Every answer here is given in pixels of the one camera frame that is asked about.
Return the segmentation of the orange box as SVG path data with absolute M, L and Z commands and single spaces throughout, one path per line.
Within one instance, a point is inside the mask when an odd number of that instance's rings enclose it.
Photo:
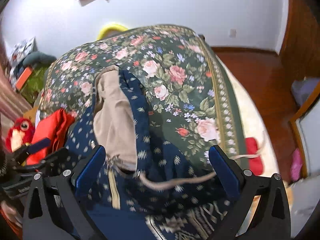
M 25 70 L 22 72 L 22 74 L 19 76 L 16 82 L 16 89 L 21 90 L 21 88 L 24 86 L 26 81 L 28 80 L 29 76 L 31 76 L 33 72 L 32 67 L 26 67 Z

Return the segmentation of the striped pink curtain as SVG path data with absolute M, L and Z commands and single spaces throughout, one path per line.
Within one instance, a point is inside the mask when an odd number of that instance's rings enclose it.
M 10 125 L 32 109 L 32 106 L 21 94 L 16 93 L 9 83 L 1 65 L 1 132 L 5 137 Z

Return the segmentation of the brown wooden door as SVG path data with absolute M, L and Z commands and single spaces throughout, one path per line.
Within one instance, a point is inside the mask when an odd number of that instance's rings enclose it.
M 290 83 L 319 77 L 319 24 L 305 0 L 289 0 L 279 56 Z

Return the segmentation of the green floral bed quilt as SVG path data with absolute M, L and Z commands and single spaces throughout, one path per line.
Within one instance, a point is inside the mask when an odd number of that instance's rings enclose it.
M 150 127 L 196 166 L 207 168 L 209 148 L 218 144 L 241 168 L 249 167 L 231 81 L 208 44 L 178 25 L 130 29 L 63 54 L 48 69 L 40 118 L 60 108 L 80 118 L 93 102 L 95 78 L 109 66 L 141 83 Z

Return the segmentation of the yellow chair back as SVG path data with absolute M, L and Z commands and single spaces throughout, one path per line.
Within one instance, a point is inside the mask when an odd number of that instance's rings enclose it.
M 103 38 L 105 38 L 108 34 L 112 33 L 112 32 L 124 32 L 124 31 L 127 31 L 128 28 L 123 26 L 123 25 L 120 25 L 120 24 L 111 24 L 111 25 L 108 25 L 108 26 L 105 26 L 105 27 L 102 27 L 100 30 L 99 30 L 99 33 L 97 35 L 97 40 L 101 40 Z

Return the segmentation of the clutter pile of papers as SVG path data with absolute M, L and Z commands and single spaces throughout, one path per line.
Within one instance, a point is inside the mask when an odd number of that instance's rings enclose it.
M 22 67 L 23 60 L 32 52 L 35 51 L 35 37 L 31 37 L 14 45 L 10 55 L 10 72 L 9 79 L 16 79 L 17 74 Z

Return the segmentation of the grey neck pillow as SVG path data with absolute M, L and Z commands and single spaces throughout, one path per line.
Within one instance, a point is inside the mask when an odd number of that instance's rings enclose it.
M 24 67 L 33 67 L 35 68 L 38 64 L 52 64 L 54 61 L 56 61 L 56 57 L 52 55 L 47 55 L 45 53 L 42 53 L 40 51 L 34 51 L 27 55 L 25 59 L 23 60 L 23 66 Z

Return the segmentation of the white wall socket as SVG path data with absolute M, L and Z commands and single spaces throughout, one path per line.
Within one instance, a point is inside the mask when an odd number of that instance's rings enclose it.
M 230 29 L 229 30 L 229 37 L 235 38 L 236 37 L 236 29 Z

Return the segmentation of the red plush parrot toy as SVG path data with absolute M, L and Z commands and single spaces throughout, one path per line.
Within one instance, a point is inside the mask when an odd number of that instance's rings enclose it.
M 7 150 L 12 153 L 23 145 L 30 145 L 34 133 L 35 126 L 29 119 L 18 118 L 5 139 Z

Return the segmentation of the navy patterned hooded garment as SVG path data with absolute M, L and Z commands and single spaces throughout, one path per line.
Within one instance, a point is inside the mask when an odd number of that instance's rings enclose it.
M 136 77 L 107 67 L 68 135 L 63 168 L 105 150 L 80 199 L 107 239 L 207 239 L 231 202 L 214 171 L 197 168 L 150 126 L 148 109 Z

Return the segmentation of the red folded garment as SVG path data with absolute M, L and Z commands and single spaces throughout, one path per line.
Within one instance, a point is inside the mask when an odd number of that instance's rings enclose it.
M 27 158 L 27 165 L 38 164 L 47 155 L 60 149 L 64 143 L 67 131 L 71 124 L 75 122 L 75 118 L 68 114 L 63 108 L 55 111 L 47 118 L 41 120 L 35 129 L 32 144 L 44 139 L 50 139 L 50 144 L 31 154 Z

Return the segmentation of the white sliding door with hearts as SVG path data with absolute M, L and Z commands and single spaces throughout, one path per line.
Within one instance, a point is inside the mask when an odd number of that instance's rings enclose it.
M 290 119 L 297 144 L 291 166 L 291 237 L 319 239 L 319 79 L 295 81 L 292 93 L 299 110 Z

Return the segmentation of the green patterned covered stand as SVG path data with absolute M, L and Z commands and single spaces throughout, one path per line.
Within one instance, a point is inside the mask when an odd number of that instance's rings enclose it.
M 29 76 L 24 86 L 19 90 L 21 96 L 23 96 L 30 105 L 34 104 L 41 90 L 44 88 L 44 76 L 49 66 L 48 64 L 38 64 L 33 68 L 31 76 Z

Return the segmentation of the red pillow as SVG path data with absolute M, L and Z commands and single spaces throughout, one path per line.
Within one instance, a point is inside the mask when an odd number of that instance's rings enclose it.
M 259 147 L 257 140 L 253 137 L 246 138 L 246 149 L 247 154 L 249 155 L 248 164 L 249 169 L 253 172 L 254 175 L 259 176 L 263 174 L 264 165 L 261 156 L 259 155 Z

